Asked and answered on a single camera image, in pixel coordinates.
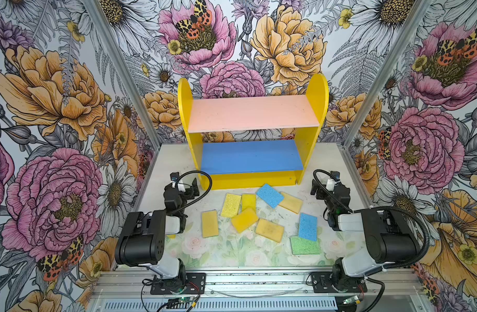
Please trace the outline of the blue sponge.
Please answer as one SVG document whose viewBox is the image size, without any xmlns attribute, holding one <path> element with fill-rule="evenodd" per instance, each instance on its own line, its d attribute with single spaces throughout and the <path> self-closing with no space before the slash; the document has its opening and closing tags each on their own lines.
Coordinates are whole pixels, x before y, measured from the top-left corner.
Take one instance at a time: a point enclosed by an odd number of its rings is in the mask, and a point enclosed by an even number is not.
<svg viewBox="0 0 477 312">
<path fill-rule="evenodd" d="M 301 213 L 298 226 L 298 236 L 302 239 L 317 241 L 317 217 Z"/>
<path fill-rule="evenodd" d="M 269 184 L 264 184 L 260 187 L 257 190 L 256 195 L 272 209 L 275 209 L 284 200 L 284 195 L 275 190 Z"/>
</svg>

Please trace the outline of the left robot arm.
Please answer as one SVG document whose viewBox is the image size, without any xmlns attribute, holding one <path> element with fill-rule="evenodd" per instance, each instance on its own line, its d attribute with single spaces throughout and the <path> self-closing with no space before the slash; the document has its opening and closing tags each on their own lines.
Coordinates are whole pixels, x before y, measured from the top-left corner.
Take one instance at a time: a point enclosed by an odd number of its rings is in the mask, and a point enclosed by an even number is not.
<svg viewBox="0 0 477 312">
<path fill-rule="evenodd" d="M 197 173 L 197 170 L 171 173 L 171 182 L 164 188 L 164 209 L 129 213 L 116 243 L 114 258 L 117 264 L 141 267 L 154 273 L 151 280 L 153 295 L 197 291 L 187 277 L 183 261 L 165 250 L 168 235 L 184 233 L 188 218 L 185 209 L 200 196 L 197 179 L 190 185 L 183 182 L 183 178 Z"/>
</svg>

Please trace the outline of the thick yellow sponge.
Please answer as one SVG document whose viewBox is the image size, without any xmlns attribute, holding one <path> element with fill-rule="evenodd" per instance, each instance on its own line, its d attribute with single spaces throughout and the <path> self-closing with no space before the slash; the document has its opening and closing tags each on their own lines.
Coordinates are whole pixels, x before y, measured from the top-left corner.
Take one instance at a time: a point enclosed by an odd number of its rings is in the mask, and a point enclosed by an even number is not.
<svg viewBox="0 0 477 312">
<path fill-rule="evenodd" d="M 242 213 L 231 219 L 231 223 L 237 233 L 242 233 L 259 220 L 256 212 L 251 209 L 245 209 Z"/>
</svg>

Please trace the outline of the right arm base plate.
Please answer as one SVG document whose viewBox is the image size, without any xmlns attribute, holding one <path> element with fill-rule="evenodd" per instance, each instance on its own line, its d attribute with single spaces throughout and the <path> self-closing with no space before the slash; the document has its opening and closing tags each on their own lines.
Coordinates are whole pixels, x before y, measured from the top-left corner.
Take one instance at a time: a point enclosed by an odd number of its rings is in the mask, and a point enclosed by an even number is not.
<svg viewBox="0 0 477 312">
<path fill-rule="evenodd" d="M 306 285 L 313 288 L 314 293 L 366 293 L 364 279 L 347 276 L 336 277 L 332 272 L 311 272 Z"/>
</svg>

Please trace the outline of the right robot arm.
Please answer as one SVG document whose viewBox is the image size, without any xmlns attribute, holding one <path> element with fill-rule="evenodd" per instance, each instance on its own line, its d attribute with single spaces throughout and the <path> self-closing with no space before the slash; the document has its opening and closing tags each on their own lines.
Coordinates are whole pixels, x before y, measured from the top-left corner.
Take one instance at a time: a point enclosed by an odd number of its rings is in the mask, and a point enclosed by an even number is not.
<svg viewBox="0 0 477 312">
<path fill-rule="evenodd" d="M 314 170 L 311 194 L 324 201 L 323 217 L 333 231 L 359 232 L 365 238 L 361 250 L 337 259 L 330 275 L 314 278 L 314 282 L 347 292 L 373 274 L 408 267 L 427 253 L 431 236 L 416 213 L 396 205 L 351 209 L 350 189 L 342 184 L 338 172 Z"/>
</svg>

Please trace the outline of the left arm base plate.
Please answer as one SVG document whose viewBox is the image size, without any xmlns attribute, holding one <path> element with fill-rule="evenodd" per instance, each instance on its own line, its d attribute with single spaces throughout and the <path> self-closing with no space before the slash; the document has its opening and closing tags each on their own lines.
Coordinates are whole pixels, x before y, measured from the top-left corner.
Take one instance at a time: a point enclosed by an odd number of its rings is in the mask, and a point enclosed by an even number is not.
<svg viewBox="0 0 477 312">
<path fill-rule="evenodd" d="M 160 279 L 154 276 L 151 295 L 203 295 L 206 285 L 206 273 L 186 273 L 172 279 Z"/>
</svg>

